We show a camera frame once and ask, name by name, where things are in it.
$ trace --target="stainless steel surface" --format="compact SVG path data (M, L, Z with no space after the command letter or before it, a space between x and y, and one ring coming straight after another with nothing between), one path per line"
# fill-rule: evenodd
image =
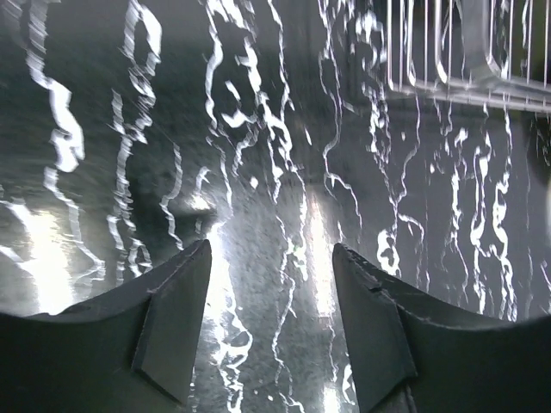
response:
M387 83L391 91L495 108L550 111L547 1L538 8L544 12L544 28L534 23L539 17L533 14L532 0L526 0L520 22L513 18L521 11L515 0L501 4L496 0L400 0L398 9L394 3L387 2ZM414 13L416 8L422 9L422 15ZM543 33L543 44L532 40L534 26L540 29L534 38ZM397 46L395 37L399 38ZM520 60L517 54L525 56L524 77L512 71L514 62ZM534 60L544 65L540 81L533 78Z
M19 2L22 41L0 22L0 311L60 311L208 237L198 413L358 411L335 242L470 311L549 312L548 136L389 105L367 3ZM362 107L351 50L373 62Z

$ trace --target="wet surface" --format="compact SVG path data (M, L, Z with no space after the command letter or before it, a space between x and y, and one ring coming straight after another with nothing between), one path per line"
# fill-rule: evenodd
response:
M368 9L36 2L14 32L15 3L0 310L60 312L208 237L189 411L334 413L357 411L335 242L470 311L551 308L547 177L529 161L544 135L517 113L387 100Z

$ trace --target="wire rack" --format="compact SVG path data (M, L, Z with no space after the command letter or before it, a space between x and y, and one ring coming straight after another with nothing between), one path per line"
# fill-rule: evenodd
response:
M395 96L551 113L550 0L387 0Z

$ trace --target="metal rack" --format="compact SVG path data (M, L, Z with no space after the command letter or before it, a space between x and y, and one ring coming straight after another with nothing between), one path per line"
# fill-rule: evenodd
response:
M397 96L551 113L550 0L387 0Z

